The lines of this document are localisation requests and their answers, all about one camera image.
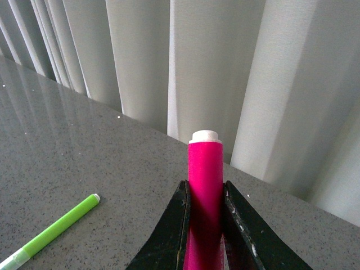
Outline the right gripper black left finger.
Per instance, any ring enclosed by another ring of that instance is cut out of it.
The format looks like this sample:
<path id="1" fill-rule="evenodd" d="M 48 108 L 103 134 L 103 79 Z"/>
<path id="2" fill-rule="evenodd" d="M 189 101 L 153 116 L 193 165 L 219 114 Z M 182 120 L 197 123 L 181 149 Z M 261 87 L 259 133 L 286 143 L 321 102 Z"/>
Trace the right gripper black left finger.
<path id="1" fill-rule="evenodd" d="M 127 269 L 183 269 L 190 224 L 188 181 L 180 181 L 150 238 Z"/>

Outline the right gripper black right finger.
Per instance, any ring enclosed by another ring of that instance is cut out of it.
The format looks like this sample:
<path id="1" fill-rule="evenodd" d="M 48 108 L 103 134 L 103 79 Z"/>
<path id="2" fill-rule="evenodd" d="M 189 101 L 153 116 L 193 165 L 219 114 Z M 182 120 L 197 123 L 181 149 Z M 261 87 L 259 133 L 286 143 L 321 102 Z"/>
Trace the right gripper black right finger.
<path id="1" fill-rule="evenodd" d="M 231 181 L 224 184 L 223 194 L 223 236 L 229 269 L 311 269 Z"/>

